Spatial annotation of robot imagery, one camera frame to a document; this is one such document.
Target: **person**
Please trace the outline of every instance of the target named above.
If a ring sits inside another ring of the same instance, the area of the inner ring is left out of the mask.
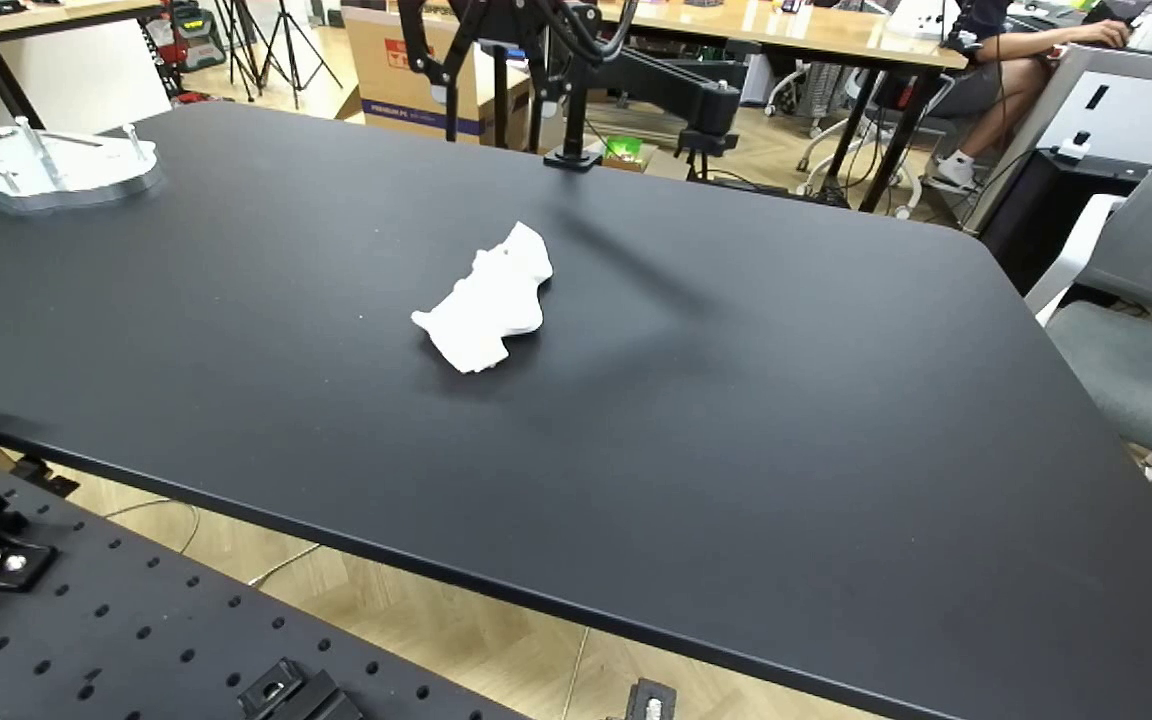
[[[977,159],[1017,130],[1048,83],[1053,64],[1069,43],[1127,43],[1127,25],[1095,20],[1074,26],[1009,31],[1009,0],[960,0],[960,17],[950,26],[950,47],[974,59],[974,83],[986,83],[991,104],[960,149],[937,159],[933,183],[950,192],[977,192]]]

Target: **person's leg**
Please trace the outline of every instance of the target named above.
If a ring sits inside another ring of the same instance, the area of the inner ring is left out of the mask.
[[[977,120],[977,128],[960,141],[960,149],[940,159],[937,178],[952,189],[977,189],[977,155],[996,149],[1009,130],[1017,130],[1048,83],[1043,59],[1002,59],[1002,83],[991,109]]]

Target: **wooden desk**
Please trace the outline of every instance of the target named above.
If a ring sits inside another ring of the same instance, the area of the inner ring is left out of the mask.
[[[600,4],[603,20],[617,25],[621,4],[603,0]],[[848,155],[848,144],[862,128],[862,116],[872,99],[876,76],[880,72],[915,72],[915,83],[928,89],[937,78],[937,72],[960,72],[970,69],[970,59],[952,47],[940,47],[937,39],[922,39],[915,31],[902,26],[890,17],[872,17],[872,11],[846,11],[846,7],[812,7],[806,4],[802,11],[779,11],[775,0],[723,0],[716,7],[699,7],[699,4],[684,4],[684,0],[642,0],[642,11],[631,20],[637,26],[653,26],[653,31],[676,31],[676,34],[699,34],[699,39],[741,39],[741,43],[766,43],[766,47],[792,47],[802,56],[815,56],[815,59],[833,59],[833,64],[862,64],[864,83],[862,96],[853,104],[853,116],[846,125],[846,136],[837,144],[837,155],[829,165],[829,175],[822,183],[826,198],[839,198],[839,169]],[[925,99],[933,90],[914,90],[915,99],[905,109],[894,144],[876,169],[876,178],[869,183],[862,206],[872,213],[883,192],[890,178],[902,165],[902,150],[925,111]]]
[[[0,17],[0,39],[21,39],[21,34],[50,34],[50,31],[70,31],[70,26],[89,26],[89,25],[117,25],[127,17],[159,11],[159,0],[70,0],[60,4],[30,4],[30,11]],[[21,89],[18,76],[0,76],[0,96],[12,96]]]
[[[797,47],[810,56],[833,59],[869,59],[897,69],[940,69],[960,72],[970,59],[937,39],[922,39],[907,26],[897,26],[890,17],[846,11],[846,7],[812,7],[806,4],[797,17],[779,11],[775,0],[723,0],[716,7],[695,7],[684,0],[642,0],[631,20],[637,26],[661,26],[680,34],[709,39],[746,39],[769,47]]]

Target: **crumpled paper towel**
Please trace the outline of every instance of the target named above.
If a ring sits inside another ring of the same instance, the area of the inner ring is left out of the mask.
[[[505,337],[542,330],[542,285],[553,278],[545,237],[512,224],[505,245],[475,251],[473,270],[433,313],[413,313],[455,370],[495,367]]]

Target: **table top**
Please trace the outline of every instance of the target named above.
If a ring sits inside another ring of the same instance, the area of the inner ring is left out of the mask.
[[[600,7],[610,20],[621,17],[617,0],[603,0]],[[775,0],[723,0],[714,7],[688,0],[642,0],[637,26],[748,39],[902,69],[946,69],[946,72],[970,69],[960,53],[940,47],[937,39],[922,39],[902,20],[848,7],[806,4],[802,11],[779,11]]]
[[[142,17],[164,7],[159,0],[70,0],[70,4],[30,4],[30,11],[0,17],[0,39],[63,31],[84,25],[110,25],[121,17]]]
[[[1152,488],[956,232],[253,109],[0,220],[0,437],[876,713],[1152,716]],[[413,329],[518,220],[545,330]]]

